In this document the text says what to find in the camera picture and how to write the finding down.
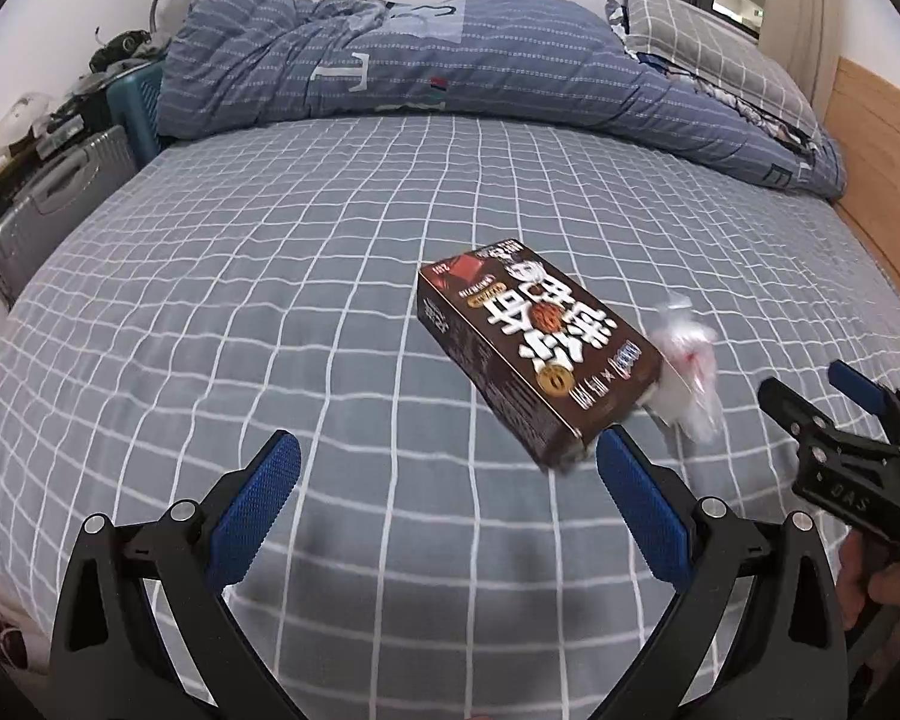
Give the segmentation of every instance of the suitcase handle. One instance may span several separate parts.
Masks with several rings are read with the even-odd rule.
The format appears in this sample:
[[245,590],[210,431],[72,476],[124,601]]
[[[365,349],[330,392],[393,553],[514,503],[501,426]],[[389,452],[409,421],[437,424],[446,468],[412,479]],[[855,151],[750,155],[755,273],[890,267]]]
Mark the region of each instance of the suitcase handle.
[[88,183],[84,173],[90,167],[90,157],[85,148],[71,154],[55,165],[29,192],[34,198],[34,205],[41,214],[53,213],[68,205],[78,196],[82,188],[77,184]]

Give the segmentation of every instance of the wooden headboard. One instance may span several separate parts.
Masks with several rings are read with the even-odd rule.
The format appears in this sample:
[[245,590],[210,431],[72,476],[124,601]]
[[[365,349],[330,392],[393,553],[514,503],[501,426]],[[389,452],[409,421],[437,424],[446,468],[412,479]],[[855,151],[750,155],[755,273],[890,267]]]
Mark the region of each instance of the wooden headboard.
[[847,161],[837,212],[900,289],[900,90],[841,58],[826,128]]

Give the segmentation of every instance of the gray suitcase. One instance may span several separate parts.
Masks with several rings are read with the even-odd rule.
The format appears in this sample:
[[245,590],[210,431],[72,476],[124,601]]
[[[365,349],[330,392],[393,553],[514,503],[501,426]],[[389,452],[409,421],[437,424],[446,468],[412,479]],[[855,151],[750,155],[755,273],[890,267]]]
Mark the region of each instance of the gray suitcase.
[[122,127],[111,127],[41,167],[0,219],[0,294],[12,307],[77,225],[137,172]]

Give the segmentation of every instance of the hand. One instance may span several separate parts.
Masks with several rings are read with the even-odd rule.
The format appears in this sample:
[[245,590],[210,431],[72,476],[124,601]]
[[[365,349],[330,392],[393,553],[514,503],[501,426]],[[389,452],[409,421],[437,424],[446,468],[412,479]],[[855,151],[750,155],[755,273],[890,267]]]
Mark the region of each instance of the hand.
[[[866,594],[863,589],[864,538],[851,531],[840,547],[840,575],[837,576],[837,599],[844,615],[844,629],[849,631],[863,611],[866,596],[876,603],[900,607],[900,562],[880,571],[869,580]],[[871,690],[879,688],[883,680],[900,660],[900,622],[890,638],[866,663],[874,671]]]

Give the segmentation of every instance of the metal screw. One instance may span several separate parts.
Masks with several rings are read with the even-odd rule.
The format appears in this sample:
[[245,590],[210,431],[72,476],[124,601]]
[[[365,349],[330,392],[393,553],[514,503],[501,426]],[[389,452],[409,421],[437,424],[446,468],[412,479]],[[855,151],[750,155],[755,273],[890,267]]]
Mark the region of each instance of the metal screw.
[[173,504],[173,509],[170,509],[170,519],[176,522],[186,522],[196,513],[197,507],[193,501],[180,501]]
[[813,519],[810,517],[807,512],[794,512],[794,525],[797,526],[797,529],[800,531],[812,531],[813,530]]
[[104,525],[106,525],[106,518],[102,514],[94,514],[93,517],[87,517],[87,522],[84,522],[83,529],[87,533],[99,533],[103,530]]
[[714,519],[727,516],[727,504],[722,502],[720,498],[704,498],[700,508],[703,509],[704,514]]

